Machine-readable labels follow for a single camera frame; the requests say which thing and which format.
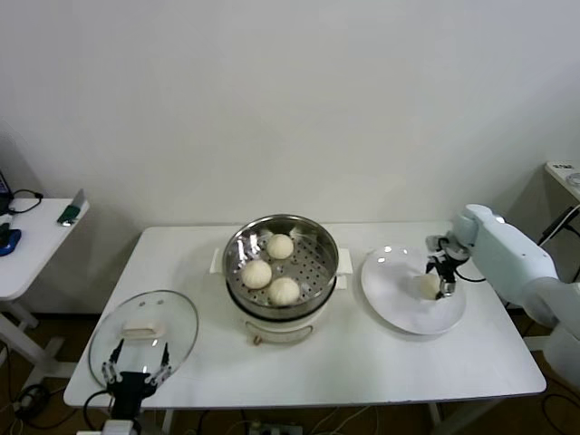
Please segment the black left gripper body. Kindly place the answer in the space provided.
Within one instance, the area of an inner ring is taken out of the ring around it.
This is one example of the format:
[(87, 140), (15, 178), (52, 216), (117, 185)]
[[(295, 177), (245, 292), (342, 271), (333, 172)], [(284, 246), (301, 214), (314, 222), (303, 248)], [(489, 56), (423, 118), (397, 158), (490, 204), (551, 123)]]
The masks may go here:
[(142, 402), (157, 390), (152, 382), (146, 382), (147, 373), (121, 372), (121, 381), (111, 385), (113, 406), (111, 416), (114, 420), (135, 420), (140, 413)]

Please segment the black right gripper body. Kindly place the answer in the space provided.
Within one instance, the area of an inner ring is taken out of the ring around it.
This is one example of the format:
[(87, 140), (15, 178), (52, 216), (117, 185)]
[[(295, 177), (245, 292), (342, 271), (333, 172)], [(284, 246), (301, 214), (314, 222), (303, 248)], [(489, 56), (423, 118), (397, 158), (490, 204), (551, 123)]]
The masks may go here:
[(428, 262), (430, 260), (438, 263), (437, 269), (435, 269), (438, 276), (456, 279), (455, 276), (456, 264), (454, 263), (454, 260), (452, 258), (448, 257), (446, 254), (441, 255), (431, 254), (428, 256)]

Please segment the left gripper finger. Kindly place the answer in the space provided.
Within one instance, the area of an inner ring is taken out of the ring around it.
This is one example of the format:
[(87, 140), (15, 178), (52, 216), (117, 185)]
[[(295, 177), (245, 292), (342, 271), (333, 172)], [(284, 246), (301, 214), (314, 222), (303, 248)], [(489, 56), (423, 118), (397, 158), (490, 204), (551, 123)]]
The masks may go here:
[(159, 368), (146, 378), (146, 383), (150, 385), (161, 385), (171, 375), (171, 365), (169, 363), (169, 344), (165, 343)]
[(117, 362), (121, 355), (124, 340), (120, 339), (118, 345), (113, 349), (107, 361), (101, 365), (101, 374), (106, 384), (122, 382), (121, 372), (117, 368)]

